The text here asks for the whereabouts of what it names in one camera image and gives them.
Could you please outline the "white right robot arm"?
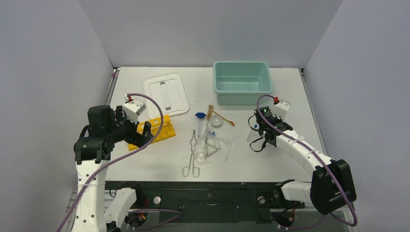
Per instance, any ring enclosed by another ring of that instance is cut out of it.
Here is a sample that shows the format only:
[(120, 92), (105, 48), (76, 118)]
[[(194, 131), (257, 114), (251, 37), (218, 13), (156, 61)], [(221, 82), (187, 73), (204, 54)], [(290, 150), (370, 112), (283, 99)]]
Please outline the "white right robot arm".
[(312, 176), (310, 182), (290, 179), (280, 183), (272, 194), (276, 205), (310, 203), (323, 215), (352, 206), (357, 195), (346, 161), (334, 160), (313, 148), (289, 124), (274, 117), (269, 107), (256, 109), (254, 115), (263, 146), (280, 148)]

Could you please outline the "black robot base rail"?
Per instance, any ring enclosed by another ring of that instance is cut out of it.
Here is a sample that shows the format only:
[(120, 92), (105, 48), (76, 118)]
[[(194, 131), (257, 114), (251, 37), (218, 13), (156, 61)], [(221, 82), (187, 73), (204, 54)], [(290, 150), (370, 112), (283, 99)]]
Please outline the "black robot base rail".
[(174, 216), (175, 223), (270, 223), (272, 215), (290, 214), (304, 203), (285, 200), (278, 182), (154, 182), (107, 181), (105, 189), (136, 192), (132, 209), (163, 209), (160, 222)]

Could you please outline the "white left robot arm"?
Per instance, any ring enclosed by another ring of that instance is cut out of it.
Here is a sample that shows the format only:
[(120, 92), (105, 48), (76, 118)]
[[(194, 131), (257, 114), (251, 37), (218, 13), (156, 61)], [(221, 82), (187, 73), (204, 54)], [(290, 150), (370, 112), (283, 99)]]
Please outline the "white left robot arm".
[(105, 232), (107, 222), (103, 211), (105, 180), (111, 152), (115, 144), (125, 141), (138, 148), (146, 147), (152, 139), (151, 124), (145, 123), (138, 133), (138, 117), (144, 103), (128, 102), (112, 109), (109, 105), (89, 108), (86, 125), (74, 144), (78, 194), (74, 232)]

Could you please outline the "yellow test tube rack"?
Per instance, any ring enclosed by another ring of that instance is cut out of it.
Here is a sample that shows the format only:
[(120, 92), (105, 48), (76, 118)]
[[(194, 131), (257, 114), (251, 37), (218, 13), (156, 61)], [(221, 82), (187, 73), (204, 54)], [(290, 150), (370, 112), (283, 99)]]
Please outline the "yellow test tube rack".
[[(155, 135), (160, 127), (160, 122), (161, 122), (161, 118), (157, 117), (154, 119), (150, 119), (148, 121), (149, 123), (151, 123), (151, 133), (152, 135)], [(140, 123), (138, 125), (137, 128), (137, 132), (142, 134), (142, 131), (144, 129), (144, 125), (145, 123)], [(156, 137), (156, 139), (152, 142), (152, 143), (156, 143), (156, 142), (160, 142), (162, 140), (171, 138), (171, 137), (175, 137), (176, 136), (176, 132), (174, 130), (173, 124), (171, 123), (171, 119), (170, 116), (168, 114), (164, 115), (164, 122), (163, 122), (163, 126), (162, 129), (159, 133), (159, 135)], [(136, 145), (132, 145), (128, 143), (128, 150), (129, 151), (133, 151), (136, 150), (138, 148), (138, 146)]]

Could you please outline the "blue capped vial pair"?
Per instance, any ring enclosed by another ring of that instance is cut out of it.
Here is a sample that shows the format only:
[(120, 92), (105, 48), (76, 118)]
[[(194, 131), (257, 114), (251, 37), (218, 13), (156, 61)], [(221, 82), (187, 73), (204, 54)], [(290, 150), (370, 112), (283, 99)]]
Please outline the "blue capped vial pair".
[(209, 134), (209, 137), (215, 141), (218, 147), (222, 147), (222, 145), (227, 147), (228, 144), (230, 143), (229, 138), (220, 135), (218, 132), (216, 132), (215, 130), (211, 128), (208, 129), (208, 134)]

